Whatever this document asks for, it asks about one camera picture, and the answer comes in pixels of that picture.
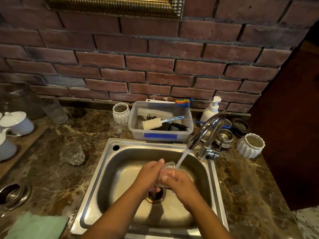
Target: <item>green cloth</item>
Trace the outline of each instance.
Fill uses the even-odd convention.
[[[58,239],[69,218],[22,214],[4,239]]]

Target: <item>running water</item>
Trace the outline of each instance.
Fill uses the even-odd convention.
[[[184,158],[187,156],[187,154],[190,153],[190,150],[188,148],[185,149],[185,151],[183,152],[181,158],[178,160],[177,165],[175,166],[175,169],[178,169],[179,166],[181,165],[181,163],[183,162]]]

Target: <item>stainless steel sink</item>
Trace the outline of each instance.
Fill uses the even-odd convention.
[[[132,185],[142,165],[164,158],[175,164],[185,150],[184,144],[150,143],[109,138],[91,183],[71,228],[81,235]],[[198,191],[228,229],[214,161],[198,160],[195,151],[188,154],[180,166],[188,172]],[[189,212],[166,190],[162,202],[144,200],[125,238],[200,237]]]

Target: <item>marble countertop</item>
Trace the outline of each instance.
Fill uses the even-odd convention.
[[[116,135],[109,131],[112,112],[86,110],[81,119],[53,124],[48,118],[36,121],[49,129],[30,148],[0,187],[12,182],[31,185],[31,197],[20,208],[0,213],[0,239],[19,215],[70,217],[62,239],[79,238],[70,228],[109,137],[133,139],[130,131]],[[60,149],[68,142],[80,142],[86,153],[82,165],[61,162]],[[280,193],[262,155],[251,161],[234,146],[215,160],[229,231],[234,239],[302,239],[292,212]]]

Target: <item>clear plastic bin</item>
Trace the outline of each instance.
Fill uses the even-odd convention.
[[[175,103],[153,103],[146,101],[137,101],[133,104],[130,118],[129,129],[136,140],[146,141],[165,141],[165,142],[185,142],[188,136],[193,132],[194,124],[192,121],[176,120],[174,122],[185,125],[189,131],[172,132],[172,131],[155,131],[143,130],[142,118],[137,115],[137,108],[155,109],[163,112],[172,112],[173,117],[185,116],[185,119],[193,120],[189,108],[177,106]]]

